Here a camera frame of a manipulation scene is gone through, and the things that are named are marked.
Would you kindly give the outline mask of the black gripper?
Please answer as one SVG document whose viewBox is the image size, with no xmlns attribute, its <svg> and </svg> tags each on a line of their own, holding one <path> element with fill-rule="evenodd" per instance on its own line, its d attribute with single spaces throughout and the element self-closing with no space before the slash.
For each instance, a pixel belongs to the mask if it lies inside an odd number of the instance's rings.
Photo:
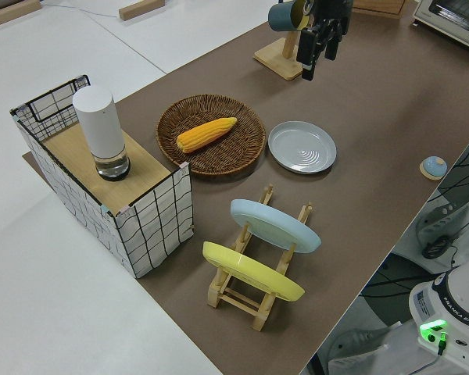
<svg viewBox="0 0 469 375">
<path fill-rule="evenodd" d="M 325 58 L 335 59 L 342 35 L 349 30 L 349 21 L 353 9 L 353 0 L 314 0 L 311 1 L 310 14 L 312 28 L 319 30 L 328 26 L 326 37 Z M 302 65 L 302 78 L 311 81 L 314 76 L 320 49 L 317 34 L 309 29 L 300 32 L 299 47 L 296 61 Z"/>
</svg>

